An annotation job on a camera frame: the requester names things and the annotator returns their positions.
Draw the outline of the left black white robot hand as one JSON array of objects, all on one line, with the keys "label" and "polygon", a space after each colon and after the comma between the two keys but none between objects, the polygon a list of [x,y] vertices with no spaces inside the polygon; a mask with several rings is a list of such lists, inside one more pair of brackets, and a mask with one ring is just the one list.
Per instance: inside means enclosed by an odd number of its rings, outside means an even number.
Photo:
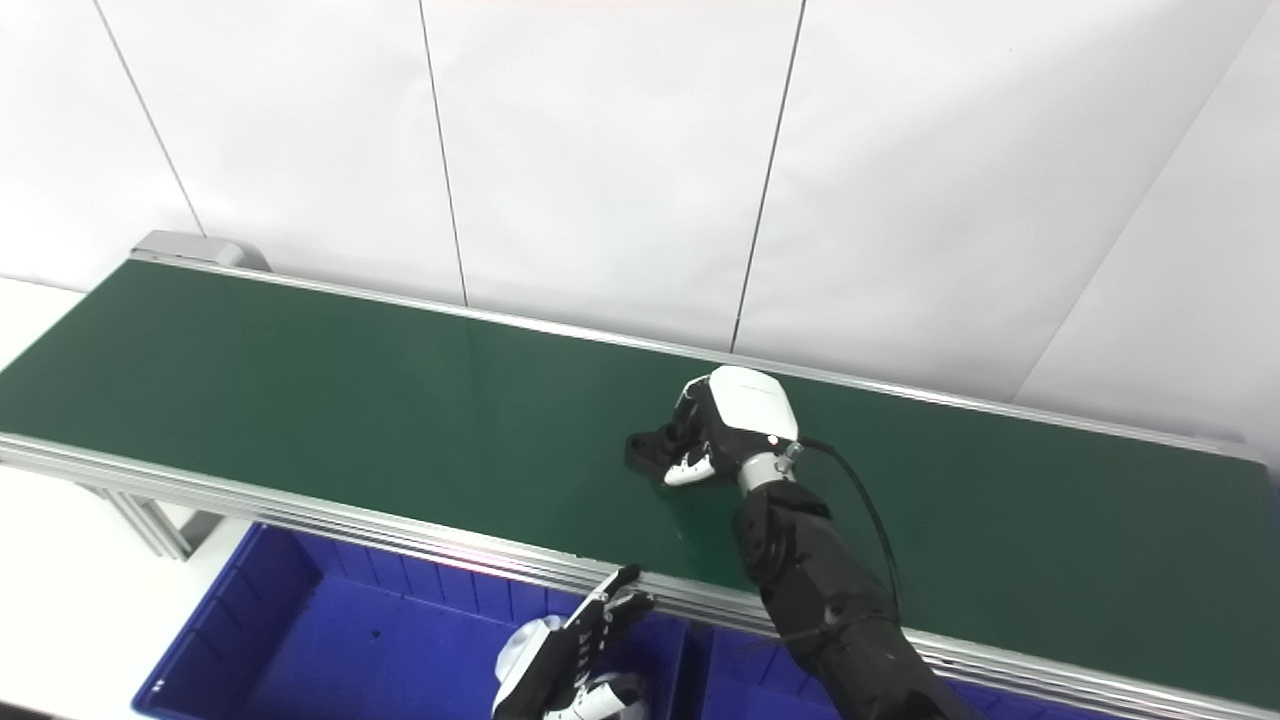
[{"label": "left black white robot hand", "polygon": [[637,673],[596,673],[657,605],[635,588],[637,564],[616,569],[575,611],[535,618],[518,626],[495,657],[499,683],[494,719],[646,719],[649,683]]}]

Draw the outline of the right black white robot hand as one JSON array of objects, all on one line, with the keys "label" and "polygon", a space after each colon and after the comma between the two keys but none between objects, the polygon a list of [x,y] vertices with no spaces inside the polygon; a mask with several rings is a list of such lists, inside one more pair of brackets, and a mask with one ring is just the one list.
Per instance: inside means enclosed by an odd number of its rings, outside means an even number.
[{"label": "right black white robot hand", "polygon": [[727,478],[748,496],[792,480],[803,451],[782,384],[745,366],[721,365],[686,383],[664,434],[672,455],[660,480],[669,487]]}]

